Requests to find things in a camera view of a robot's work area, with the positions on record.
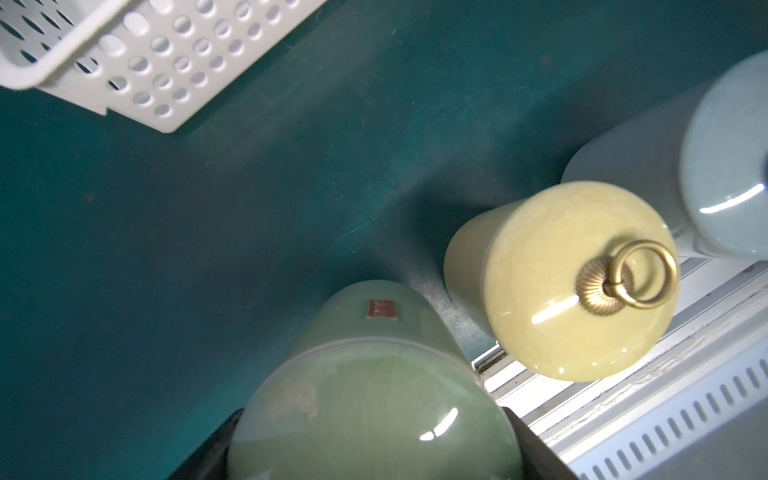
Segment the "white perforated plastic basket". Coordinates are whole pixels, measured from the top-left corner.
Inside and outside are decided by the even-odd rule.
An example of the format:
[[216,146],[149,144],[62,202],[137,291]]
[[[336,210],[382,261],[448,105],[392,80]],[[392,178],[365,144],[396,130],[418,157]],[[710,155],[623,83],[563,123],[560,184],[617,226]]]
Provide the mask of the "white perforated plastic basket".
[[172,133],[321,5],[4,1],[1,85]]

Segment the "yellow canister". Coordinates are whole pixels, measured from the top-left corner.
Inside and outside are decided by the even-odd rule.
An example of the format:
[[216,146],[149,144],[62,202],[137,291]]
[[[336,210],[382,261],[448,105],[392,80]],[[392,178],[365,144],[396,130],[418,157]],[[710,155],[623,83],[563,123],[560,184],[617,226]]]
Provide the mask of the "yellow canister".
[[671,323],[680,260],[662,217],[608,183],[559,184],[466,222],[444,257],[453,302],[526,368],[592,382]]

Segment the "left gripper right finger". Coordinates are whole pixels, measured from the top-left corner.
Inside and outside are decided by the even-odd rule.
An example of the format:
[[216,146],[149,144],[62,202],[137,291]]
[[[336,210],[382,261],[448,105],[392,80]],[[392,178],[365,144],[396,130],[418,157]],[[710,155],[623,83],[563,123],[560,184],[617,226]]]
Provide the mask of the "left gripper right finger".
[[578,480],[574,472],[511,409],[503,407],[521,451],[524,480]]

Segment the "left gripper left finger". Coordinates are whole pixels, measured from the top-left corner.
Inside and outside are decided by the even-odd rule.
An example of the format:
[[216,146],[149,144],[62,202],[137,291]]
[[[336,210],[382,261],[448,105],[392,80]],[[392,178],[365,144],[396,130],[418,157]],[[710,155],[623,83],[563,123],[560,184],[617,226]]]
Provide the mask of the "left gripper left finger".
[[227,454],[243,414],[233,412],[169,477],[168,480],[225,480]]

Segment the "green canister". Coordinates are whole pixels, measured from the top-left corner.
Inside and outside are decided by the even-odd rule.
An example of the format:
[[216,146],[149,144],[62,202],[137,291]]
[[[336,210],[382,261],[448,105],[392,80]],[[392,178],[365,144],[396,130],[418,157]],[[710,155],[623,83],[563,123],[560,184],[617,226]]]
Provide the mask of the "green canister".
[[392,281],[319,310],[256,390],[232,479],[519,479],[510,422],[430,303]]

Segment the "blue canister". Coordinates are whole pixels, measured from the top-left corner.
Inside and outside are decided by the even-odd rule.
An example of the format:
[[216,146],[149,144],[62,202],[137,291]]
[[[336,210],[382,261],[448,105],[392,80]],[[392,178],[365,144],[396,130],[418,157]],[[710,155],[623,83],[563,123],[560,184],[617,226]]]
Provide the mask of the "blue canister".
[[766,260],[767,54],[589,141],[562,179],[638,195],[684,256]]

